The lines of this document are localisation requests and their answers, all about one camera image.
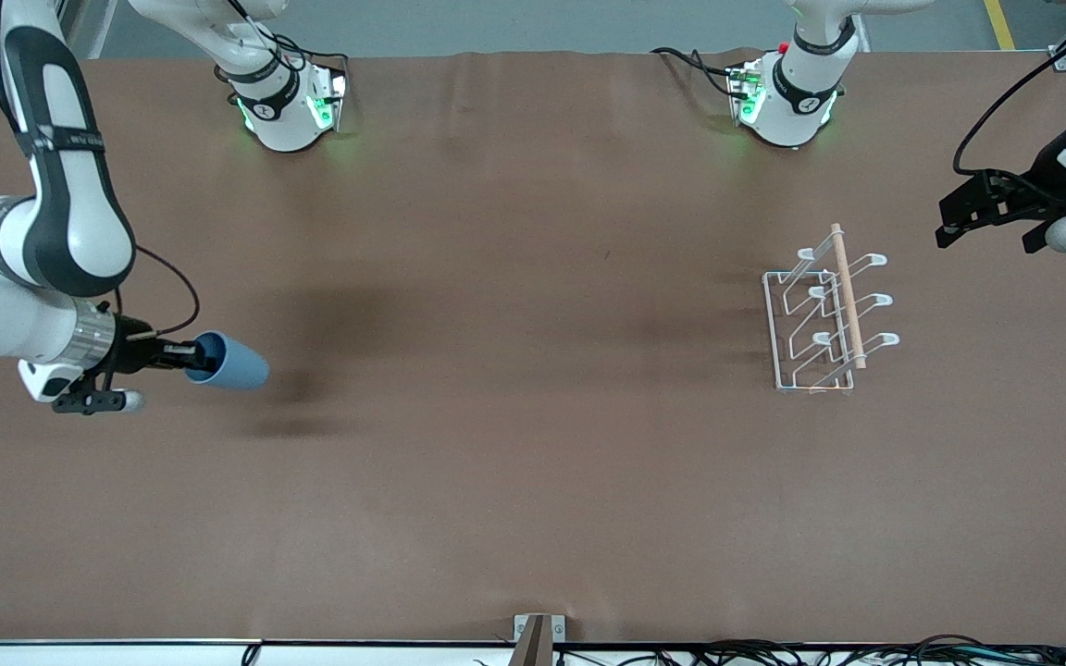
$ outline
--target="table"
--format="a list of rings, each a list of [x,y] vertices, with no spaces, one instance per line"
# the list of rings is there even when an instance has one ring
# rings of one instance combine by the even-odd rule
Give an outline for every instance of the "table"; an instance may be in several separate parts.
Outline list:
[[[859,55],[795,151],[656,55],[354,61],[348,133],[290,156],[211,63],[87,63],[191,334],[274,375],[148,371],[144,413],[85,420],[0,359],[0,637],[490,639],[545,611],[587,640],[1066,641],[1066,256],[932,239],[957,140],[1039,58]],[[966,160],[1022,169],[1065,126],[1044,76]],[[0,118],[0,193],[29,186]],[[759,277],[834,222],[891,260],[868,321],[904,342],[853,396],[779,395]],[[124,295],[189,308],[145,260]]]

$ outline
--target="wooden dowel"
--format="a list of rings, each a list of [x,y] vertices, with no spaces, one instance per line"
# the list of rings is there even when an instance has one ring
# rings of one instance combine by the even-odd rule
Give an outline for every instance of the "wooden dowel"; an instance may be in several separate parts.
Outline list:
[[[854,303],[854,282],[850,278],[850,260],[845,258],[845,241],[842,241],[841,225],[834,223],[833,251],[838,258],[838,281],[841,282],[841,298],[845,300],[845,324],[850,327],[850,358],[856,358],[854,367],[867,370],[867,355],[862,351],[862,329],[858,324],[858,304]]]

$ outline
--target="blue cup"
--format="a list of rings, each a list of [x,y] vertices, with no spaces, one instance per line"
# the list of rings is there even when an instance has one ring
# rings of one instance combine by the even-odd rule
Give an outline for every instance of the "blue cup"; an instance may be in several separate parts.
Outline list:
[[[216,389],[249,391],[261,388],[270,379],[270,363],[254,350],[225,336],[220,330],[200,332],[196,344],[204,347],[204,355],[216,361],[215,372],[185,370],[193,384],[204,384]]]

